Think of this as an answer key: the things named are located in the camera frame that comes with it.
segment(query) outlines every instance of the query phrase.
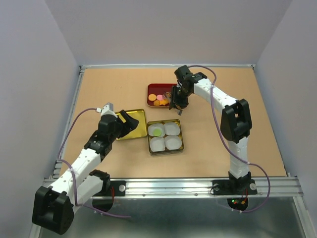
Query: gray wall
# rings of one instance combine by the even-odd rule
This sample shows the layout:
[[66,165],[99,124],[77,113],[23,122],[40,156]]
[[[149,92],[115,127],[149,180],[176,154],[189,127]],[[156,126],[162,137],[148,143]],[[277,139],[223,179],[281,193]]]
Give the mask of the gray wall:
[[256,63],[291,0],[46,0],[80,65]]
[[286,169],[317,229],[317,1],[293,0],[255,68]]
[[44,0],[0,4],[0,237],[28,237],[78,76]]

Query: wooden table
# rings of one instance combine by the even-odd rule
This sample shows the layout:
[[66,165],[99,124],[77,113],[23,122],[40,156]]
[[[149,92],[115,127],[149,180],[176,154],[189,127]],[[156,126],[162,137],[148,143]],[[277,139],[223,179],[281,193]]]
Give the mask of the wooden table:
[[[147,138],[116,141],[112,151],[97,167],[112,178],[189,178],[227,177],[229,154],[217,134],[210,105],[191,95],[189,106],[179,116],[174,110],[147,106],[147,86],[151,83],[176,83],[176,68],[86,69],[75,115],[89,107],[114,104],[115,111],[144,109],[147,121],[180,119],[185,149],[181,154],[152,157]],[[212,75],[204,69],[191,69]],[[275,137],[264,107],[256,78],[250,68],[215,68],[216,85],[228,95],[246,99],[250,105],[253,128],[248,143],[249,161],[260,164],[269,176],[286,176]],[[100,116],[83,114],[70,134],[64,159],[73,162],[96,130]],[[253,176],[263,177],[257,168]]]

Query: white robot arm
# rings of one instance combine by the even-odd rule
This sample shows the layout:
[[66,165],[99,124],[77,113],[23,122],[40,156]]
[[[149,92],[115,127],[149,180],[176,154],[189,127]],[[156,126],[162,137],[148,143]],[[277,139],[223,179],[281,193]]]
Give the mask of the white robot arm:
[[[252,128],[248,102],[237,100],[212,85],[203,73],[193,74],[184,65],[175,71],[178,85],[172,88],[169,109],[176,108],[180,112],[188,106],[188,97],[196,94],[211,104],[211,88],[214,108],[221,113],[221,133],[227,139],[228,147],[234,155],[248,161],[247,143]],[[254,183],[249,166],[230,155],[229,180],[219,180],[215,195],[241,194]]]
[[71,168],[49,187],[41,186],[34,198],[32,222],[58,234],[65,233],[70,227],[74,214],[99,192],[107,192],[110,176],[93,170],[111,151],[112,143],[133,131],[139,121],[131,118],[124,110],[120,114],[123,122],[108,103],[101,113],[98,129],[85,144]]

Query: purple cable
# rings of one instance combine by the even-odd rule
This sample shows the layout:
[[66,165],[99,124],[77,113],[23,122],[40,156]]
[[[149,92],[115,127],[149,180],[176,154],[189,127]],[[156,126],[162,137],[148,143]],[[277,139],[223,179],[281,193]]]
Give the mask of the purple cable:
[[[220,139],[221,139],[221,142],[222,142],[223,146],[224,146],[224,147],[226,148],[226,150],[230,153],[230,155],[232,155],[234,158],[238,159],[238,160],[241,161],[242,163],[248,164],[247,161],[245,161],[245,160],[239,158],[238,156],[236,156],[236,155],[228,148],[228,146],[226,145],[226,143],[225,143],[225,141],[224,141],[224,139],[223,139],[223,136],[222,136],[222,134],[221,134],[219,125],[218,125],[218,121],[217,121],[217,118],[216,118],[216,114],[215,114],[215,112],[214,112],[214,101],[213,101],[213,96],[212,96],[212,94],[213,94],[213,84],[212,84],[212,87],[211,87],[211,89],[210,89],[212,117],[213,117],[214,123],[215,123],[215,125],[216,125],[217,131],[218,131],[218,134],[219,134],[219,137],[220,137]],[[265,170],[264,170],[260,165],[257,165],[257,164],[254,164],[254,163],[249,163],[249,165],[258,167],[258,168],[259,168],[260,170],[262,170],[262,172],[265,174],[265,177],[266,177],[267,183],[268,183],[268,191],[267,191],[267,196],[266,196],[264,202],[263,202],[260,206],[258,206],[258,207],[256,207],[256,208],[253,208],[253,209],[251,209],[251,210],[248,210],[248,211],[241,211],[242,213],[254,212],[254,211],[260,209],[262,206],[264,206],[264,205],[266,204],[266,202],[267,202],[267,200],[268,200],[268,198],[269,198],[270,192],[271,192],[271,183],[270,183],[269,177],[268,177],[267,173],[265,172]]]
[[198,64],[188,66],[188,68],[193,68],[193,67],[205,68],[205,69],[209,70],[209,71],[210,71],[211,73],[213,73],[213,75],[214,75],[214,80],[213,80],[212,84],[214,85],[214,84],[216,83],[216,81],[217,81],[217,75],[216,75],[216,73],[215,73],[211,68],[208,68],[208,67],[202,66],[202,65],[198,65]]
[[93,111],[96,111],[97,108],[87,108],[87,109],[83,110],[81,113],[79,113],[79,114],[77,115],[77,117],[74,119],[72,125],[70,126],[70,128],[69,128],[69,130],[68,130],[68,132],[67,132],[67,134],[66,134],[66,136],[65,136],[65,138],[64,138],[64,140],[63,140],[63,142],[62,142],[62,144],[61,144],[61,146],[60,146],[60,149],[59,149],[58,154],[57,154],[57,160],[62,161],[63,163],[65,163],[65,164],[68,166],[68,168],[69,168],[69,170],[70,170],[70,172],[71,172],[71,176],[72,176],[73,181],[74,181],[74,200],[75,200],[75,206],[76,206],[76,207],[78,207],[78,206],[87,207],[87,208],[90,208],[90,209],[92,209],[92,210],[94,210],[94,211],[96,211],[96,212],[98,212],[98,213],[101,213],[101,214],[103,214],[103,215],[110,216],[110,217],[131,218],[130,216],[120,216],[120,215],[114,215],[114,214],[111,214],[111,213],[108,213],[108,212],[104,212],[104,211],[102,211],[102,210],[99,210],[99,209],[97,209],[97,208],[94,208],[94,207],[92,207],[92,206],[88,206],[88,205],[85,205],[85,204],[78,204],[78,200],[77,200],[77,183],[76,183],[76,175],[75,175],[75,172],[74,172],[74,170],[73,170],[71,164],[68,163],[66,160],[63,160],[63,159],[61,158],[61,152],[62,152],[62,150],[63,150],[63,148],[64,148],[64,146],[65,146],[65,143],[66,143],[66,141],[67,141],[67,139],[68,139],[68,137],[69,137],[69,134],[70,134],[71,130],[73,129],[75,123],[77,122],[78,118],[79,118],[83,113],[85,113],[85,112],[87,112],[87,111],[92,111],[92,110],[93,110]]

